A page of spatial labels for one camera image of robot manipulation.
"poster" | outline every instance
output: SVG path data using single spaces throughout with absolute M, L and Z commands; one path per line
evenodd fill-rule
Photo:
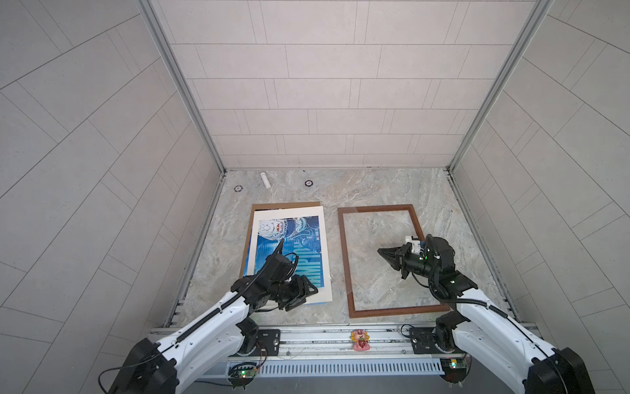
M 306 303 L 332 301 L 324 208 L 256 211 L 244 275 L 257 273 L 281 239 L 285 240 L 282 254 L 295 253 L 299 256 L 295 274 L 306 275 L 319 291 L 308 297 Z

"robotic arm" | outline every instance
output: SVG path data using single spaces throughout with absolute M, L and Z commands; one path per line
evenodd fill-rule
M 455 251 L 445 239 L 406 240 L 378 252 L 403 279 L 409 273 L 426 277 L 432 296 L 453 309 L 436 321 L 434 339 L 442 352 L 470 353 L 518 394 L 595 393 L 575 352 L 536 337 L 455 270 Z
M 109 391 L 101 385 L 103 392 L 180 394 L 217 361 L 235 353 L 250 354 L 258 333 L 249 317 L 252 313 L 269 300 L 290 311 L 318 292 L 306 276 L 294 275 L 298 257 L 292 262 L 283 256 L 283 245 L 281 240 L 256 275 L 237 280 L 217 304 L 186 327 L 155 344 L 148 339 L 138 342 L 122 367 L 103 372 L 120 370 Z M 235 386 L 251 382 L 252 376 L 242 372 Z

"white tube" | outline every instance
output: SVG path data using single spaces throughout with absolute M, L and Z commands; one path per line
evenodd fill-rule
M 270 188 L 272 185 L 269 183 L 269 179 L 267 179 L 267 174 L 264 172 L 260 173 L 260 177 L 263 179 L 263 183 L 265 184 L 265 188 Z

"tiled wall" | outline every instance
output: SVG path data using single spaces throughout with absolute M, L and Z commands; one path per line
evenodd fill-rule
M 153 0 L 228 168 L 445 166 L 533 1 Z
M 100 392 L 219 172 L 133 0 L 3 1 L 0 37 L 0 391 Z
M 556 0 L 455 171 L 523 319 L 610 394 L 630 392 L 629 20 Z

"gray floor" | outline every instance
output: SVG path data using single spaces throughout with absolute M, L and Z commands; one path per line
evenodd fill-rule
M 230 171 L 227 174 L 181 311 L 181 325 L 192 321 L 216 303 L 238 278 L 251 205 L 269 202 L 320 201 L 324 206 L 333 300 L 301 306 L 291 313 L 274 311 L 255 314 L 254 319 L 259 324 L 350 321 L 337 219 L 337 207 L 346 206 L 413 204 L 425 234 L 449 240 L 455 248 L 458 269 L 474 280 L 494 302 L 503 306 L 496 283 L 464 219 L 445 171 L 438 168 L 287 170 L 268 171 L 267 176 L 272 184 L 268 190 L 256 171 Z M 312 180 L 314 185 L 305 187 L 306 180 Z M 242 185 L 243 191 L 235 192 L 236 185 Z M 402 239 L 397 241 L 399 245 L 402 242 Z M 412 289 L 420 291 L 417 285 Z M 422 322 L 432 321 L 440 314 L 353 319 L 353 322 Z
M 439 376 L 259 378 L 255 379 L 247 387 L 247 393 L 250 394 L 513 394 L 513 391 L 508 386 L 488 371 L 480 362 L 476 361 L 472 362 L 470 373 L 461 388 L 459 385 L 449 386 Z M 232 389 L 207 383 L 193 383 L 184 392 L 186 394 L 232 393 Z

